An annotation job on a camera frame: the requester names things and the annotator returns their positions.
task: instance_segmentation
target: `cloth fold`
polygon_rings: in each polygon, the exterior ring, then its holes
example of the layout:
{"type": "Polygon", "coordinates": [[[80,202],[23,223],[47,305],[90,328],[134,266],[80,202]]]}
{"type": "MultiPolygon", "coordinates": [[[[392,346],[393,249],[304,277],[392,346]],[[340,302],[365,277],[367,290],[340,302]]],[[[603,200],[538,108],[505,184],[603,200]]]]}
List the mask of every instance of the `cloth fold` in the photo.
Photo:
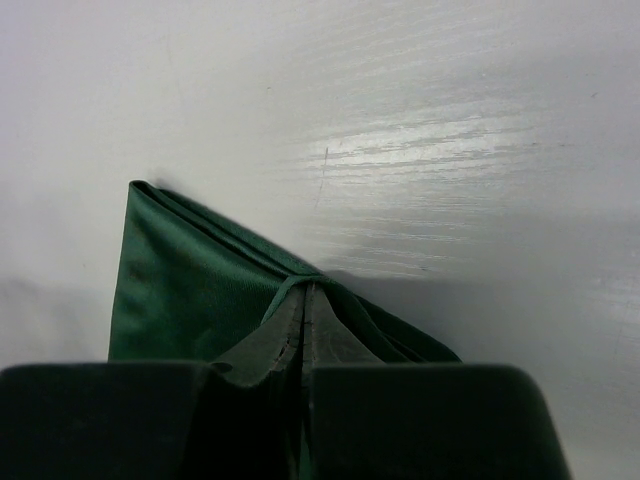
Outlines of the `cloth fold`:
{"type": "Polygon", "coordinates": [[[282,248],[143,181],[129,185],[109,359],[213,361],[310,281],[323,284],[340,321],[381,360],[459,361],[282,248]]]}

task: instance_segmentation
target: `folded cloth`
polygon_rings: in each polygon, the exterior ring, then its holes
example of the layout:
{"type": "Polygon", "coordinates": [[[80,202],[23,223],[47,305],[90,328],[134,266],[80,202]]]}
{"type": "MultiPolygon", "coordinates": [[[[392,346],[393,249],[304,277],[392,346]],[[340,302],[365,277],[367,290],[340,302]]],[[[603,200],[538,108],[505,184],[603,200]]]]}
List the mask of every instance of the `folded cloth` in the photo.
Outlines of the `folded cloth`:
{"type": "Polygon", "coordinates": [[[264,238],[142,181],[129,186],[109,358],[215,360],[305,282],[323,285],[340,321],[382,361],[459,361],[264,238]]]}

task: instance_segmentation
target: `white surface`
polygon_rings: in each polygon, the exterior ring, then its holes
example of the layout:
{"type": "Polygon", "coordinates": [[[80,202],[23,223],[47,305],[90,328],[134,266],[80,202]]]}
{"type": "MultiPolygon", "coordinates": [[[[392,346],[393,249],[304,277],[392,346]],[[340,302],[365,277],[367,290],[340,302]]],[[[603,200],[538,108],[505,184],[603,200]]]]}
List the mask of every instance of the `white surface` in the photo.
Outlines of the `white surface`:
{"type": "Polygon", "coordinates": [[[541,384],[640,457],[640,3],[0,3],[0,365],[102,359],[127,182],[541,384]]]}

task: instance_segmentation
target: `folded green fabric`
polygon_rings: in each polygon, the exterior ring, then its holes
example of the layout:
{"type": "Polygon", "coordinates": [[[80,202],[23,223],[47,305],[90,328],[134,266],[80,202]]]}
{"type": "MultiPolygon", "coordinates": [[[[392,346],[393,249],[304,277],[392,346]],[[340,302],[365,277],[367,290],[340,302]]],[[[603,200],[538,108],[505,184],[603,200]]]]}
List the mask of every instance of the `folded green fabric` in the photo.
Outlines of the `folded green fabric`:
{"type": "Polygon", "coordinates": [[[385,362],[458,357],[236,223],[166,190],[129,186],[109,358],[212,361],[321,282],[337,317],[385,362]]]}

